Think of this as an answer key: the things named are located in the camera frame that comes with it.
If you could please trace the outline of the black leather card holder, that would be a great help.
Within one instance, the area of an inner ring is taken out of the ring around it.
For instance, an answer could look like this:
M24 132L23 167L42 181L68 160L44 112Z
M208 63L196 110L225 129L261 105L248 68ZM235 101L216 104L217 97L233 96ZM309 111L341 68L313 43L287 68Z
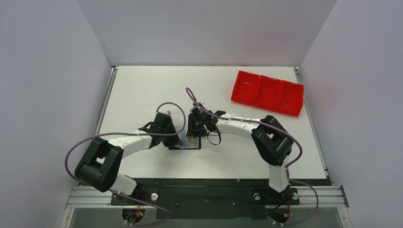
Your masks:
M188 137L186 129L178 134L182 145L169 147L169 150L200 150L202 148L201 137Z

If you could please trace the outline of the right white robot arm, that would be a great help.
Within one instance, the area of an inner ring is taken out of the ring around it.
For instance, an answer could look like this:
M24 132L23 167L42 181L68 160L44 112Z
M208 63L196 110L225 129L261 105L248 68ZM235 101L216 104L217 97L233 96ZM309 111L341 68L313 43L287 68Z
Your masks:
M290 185L286 165L293 142L277 119L271 115L263 119L249 119L225 111L210 113L195 105L189 114L191 126L188 135L195 135L197 130L206 130L209 133L227 133L252 140L261 158L269 166L269 199L275 203L284 200Z

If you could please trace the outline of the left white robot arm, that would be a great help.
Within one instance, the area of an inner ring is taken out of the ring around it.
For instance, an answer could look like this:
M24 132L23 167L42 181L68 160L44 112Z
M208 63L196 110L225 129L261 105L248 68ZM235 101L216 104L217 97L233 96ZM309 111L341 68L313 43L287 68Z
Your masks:
M123 158L159 144L165 147L181 145L170 114L157 113L154 121L139 128L133 136L105 140L94 138L78 163L74 176L100 192L114 191L123 194L129 204L141 200L138 183L119 173Z

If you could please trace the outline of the red plastic divided tray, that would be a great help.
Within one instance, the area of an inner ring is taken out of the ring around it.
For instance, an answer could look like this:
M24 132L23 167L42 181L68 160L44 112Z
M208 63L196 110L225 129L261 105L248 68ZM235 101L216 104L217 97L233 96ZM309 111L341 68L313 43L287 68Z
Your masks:
M304 86L286 80L239 71L231 101L298 117L303 106Z

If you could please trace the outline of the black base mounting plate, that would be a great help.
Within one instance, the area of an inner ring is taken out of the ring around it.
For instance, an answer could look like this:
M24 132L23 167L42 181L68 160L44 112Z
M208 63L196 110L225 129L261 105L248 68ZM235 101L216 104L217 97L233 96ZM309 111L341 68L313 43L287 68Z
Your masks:
M275 209L299 205L297 189L277 193L267 179L138 179L131 196L160 206L174 219L266 219Z

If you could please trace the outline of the aluminium rail frame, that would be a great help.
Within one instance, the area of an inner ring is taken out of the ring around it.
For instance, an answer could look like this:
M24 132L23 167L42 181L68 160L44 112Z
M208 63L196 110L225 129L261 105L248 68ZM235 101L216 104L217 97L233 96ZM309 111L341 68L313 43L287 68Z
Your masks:
M348 208L347 198L342 186L315 186L319 198L319 207ZM313 208L316 204L314 192L309 187L297 186L300 204L297 208ZM92 187L73 187L67 199L65 208L113 208L113 209L134 209L137 206L114 205L111 203L113 196L111 192L101 193Z

